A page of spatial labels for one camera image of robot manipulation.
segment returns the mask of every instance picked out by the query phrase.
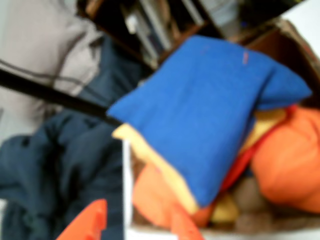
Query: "blue cloth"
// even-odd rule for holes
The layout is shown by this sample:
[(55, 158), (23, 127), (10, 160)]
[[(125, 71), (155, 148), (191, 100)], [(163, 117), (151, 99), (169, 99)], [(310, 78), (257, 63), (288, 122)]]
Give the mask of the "blue cloth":
[(298, 75), (268, 56), (194, 36), (108, 114), (138, 130), (204, 207), (252, 129), (253, 110), (285, 107), (310, 94)]
[[(102, 106), (133, 90), (142, 66), (105, 37), (100, 74), (81, 97)], [(53, 240), (87, 205), (108, 202), (103, 240), (122, 240), (122, 143), (114, 126), (65, 109), (32, 136), (17, 136), (0, 149), (0, 198), (7, 199), (2, 240)]]

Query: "black strap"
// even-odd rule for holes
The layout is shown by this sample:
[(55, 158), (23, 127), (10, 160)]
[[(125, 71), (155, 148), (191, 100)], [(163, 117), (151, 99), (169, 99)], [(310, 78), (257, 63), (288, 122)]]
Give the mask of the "black strap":
[(64, 106), (88, 115), (104, 119), (107, 123), (119, 126), (121, 123), (109, 116), (106, 116), (108, 109), (95, 103), (67, 95), (50, 87), (27, 80), (21, 76), (0, 69), (0, 86), (21, 92), (45, 101)]

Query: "yellow fabric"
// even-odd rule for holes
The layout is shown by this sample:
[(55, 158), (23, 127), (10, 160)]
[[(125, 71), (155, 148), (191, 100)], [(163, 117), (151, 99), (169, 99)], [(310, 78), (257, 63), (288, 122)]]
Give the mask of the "yellow fabric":
[[(286, 112), (284, 109), (275, 109), (258, 112), (255, 116), (257, 119), (256, 124), (241, 148), (240, 153), (251, 147), (263, 134), (281, 122), (286, 117)], [(125, 123), (119, 126), (114, 130), (112, 136), (116, 139), (130, 141), (132, 151), (139, 160), (145, 163), (151, 162), (161, 170), (165, 181), (176, 193), (179, 202), (190, 215), (199, 210), (199, 205), (190, 192), (185, 179), (131, 125)]]
[(129, 124), (119, 126), (112, 136), (116, 139), (126, 139), (130, 141), (134, 155), (145, 163), (153, 163), (163, 174), (165, 182), (171, 187), (185, 210), (190, 214), (195, 214), (199, 206), (190, 192), (185, 179), (172, 167), (163, 157), (161, 157)]
[(247, 137), (239, 154), (255, 144), (265, 133), (286, 118), (286, 111), (282, 108), (271, 111), (259, 111), (254, 114), (256, 124)]
[(237, 220), (240, 212), (238, 207), (229, 195), (229, 193), (223, 193), (216, 199), (216, 206), (211, 216), (211, 222), (213, 223), (233, 223)]

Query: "clothing pile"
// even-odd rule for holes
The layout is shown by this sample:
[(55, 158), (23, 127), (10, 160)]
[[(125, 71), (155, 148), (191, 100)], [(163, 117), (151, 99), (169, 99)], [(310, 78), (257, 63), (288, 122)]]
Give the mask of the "clothing pile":
[[(101, 47), (100, 72), (88, 85), (109, 107), (135, 89), (143, 67), (110, 38)], [(0, 148), (0, 199), (8, 200), (3, 240), (53, 240), (91, 202), (108, 202), (103, 240), (123, 239), (122, 143), (102, 119), (64, 109), (33, 135), (16, 136)]]
[(196, 226), (237, 219), (231, 189), (249, 170), (268, 201), (320, 213), (320, 111), (299, 106), (311, 93), (264, 54), (191, 37), (108, 111), (124, 123), (113, 136), (145, 163), (134, 206), (156, 226), (201, 239)]

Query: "folded blue towel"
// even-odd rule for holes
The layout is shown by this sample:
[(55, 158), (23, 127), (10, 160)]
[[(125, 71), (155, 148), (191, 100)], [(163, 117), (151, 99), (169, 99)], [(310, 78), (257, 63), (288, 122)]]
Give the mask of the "folded blue towel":
[(268, 56), (194, 36), (107, 114), (139, 131), (204, 207), (252, 129), (253, 111), (286, 107), (310, 94), (297, 74)]

